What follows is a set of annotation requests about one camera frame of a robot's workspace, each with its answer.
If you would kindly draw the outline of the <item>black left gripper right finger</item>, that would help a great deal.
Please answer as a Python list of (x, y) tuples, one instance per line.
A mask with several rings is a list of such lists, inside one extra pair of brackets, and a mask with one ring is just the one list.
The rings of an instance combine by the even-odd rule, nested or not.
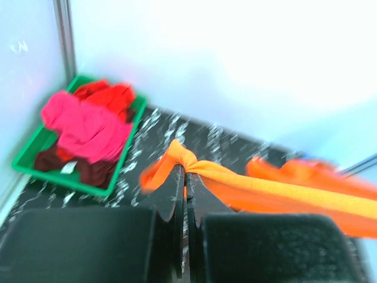
[(212, 213), (234, 213), (217, 198), (196, 173), (186, 174), (188, 253), (191, 282), (205, 282), (205, 260), (201, 219)]

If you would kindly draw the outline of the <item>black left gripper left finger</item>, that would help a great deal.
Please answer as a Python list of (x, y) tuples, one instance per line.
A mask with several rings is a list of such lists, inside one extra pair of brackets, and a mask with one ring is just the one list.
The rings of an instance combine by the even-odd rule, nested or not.
[(149, 279), (182, 278), (185, 171), (173, 166), (167, 179), (141, 202), (154, 212)]

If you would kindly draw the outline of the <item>orange t shirt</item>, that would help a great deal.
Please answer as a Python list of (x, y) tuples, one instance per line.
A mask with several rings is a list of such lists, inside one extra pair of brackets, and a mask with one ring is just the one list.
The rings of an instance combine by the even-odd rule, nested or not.
[(348, 236), (376, 238), (376, 185), (346, 177), (318, 160), (292, 159), (277, 168), (253, 157), (239, 175), (215, 162), (198, 160), (174, 139), (166, 152), (140, 175), (144, 193), (159, 188), (173, 167), (199, 175), (227, 206), (254, 213), (326, 215)]

